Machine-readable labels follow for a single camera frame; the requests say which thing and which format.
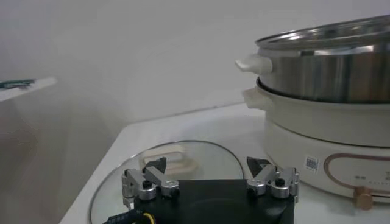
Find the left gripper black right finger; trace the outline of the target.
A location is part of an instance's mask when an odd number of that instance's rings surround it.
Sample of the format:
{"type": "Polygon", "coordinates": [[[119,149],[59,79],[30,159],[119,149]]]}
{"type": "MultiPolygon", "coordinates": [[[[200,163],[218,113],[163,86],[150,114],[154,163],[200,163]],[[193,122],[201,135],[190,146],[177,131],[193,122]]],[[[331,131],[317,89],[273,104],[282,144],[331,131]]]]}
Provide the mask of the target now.
{"type": "Polygon", "coordinates": [[[266,159],[247,157],[252,178],[247,179],[247,194],[252,198],[270,194],[277,199],[299,201],[299,173],[294,167],[281,168],[266,159]]]}

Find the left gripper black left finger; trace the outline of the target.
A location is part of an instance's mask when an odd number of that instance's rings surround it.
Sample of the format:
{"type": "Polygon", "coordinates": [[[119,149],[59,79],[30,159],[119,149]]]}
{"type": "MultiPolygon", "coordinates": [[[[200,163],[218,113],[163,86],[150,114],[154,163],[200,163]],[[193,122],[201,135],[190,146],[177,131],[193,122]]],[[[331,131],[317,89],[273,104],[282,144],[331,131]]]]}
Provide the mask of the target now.
{"type": "Polygon", "coordinates": [[[152,201],[156,199],[157,192],[165,198],[177,198],[180,195],[179,181],[165,175],[166,165],[167,159],[161,157],[149,161],[141,170],[126,169],[121,177],[124,206],[132,209],[136,198],[152,201]]]}

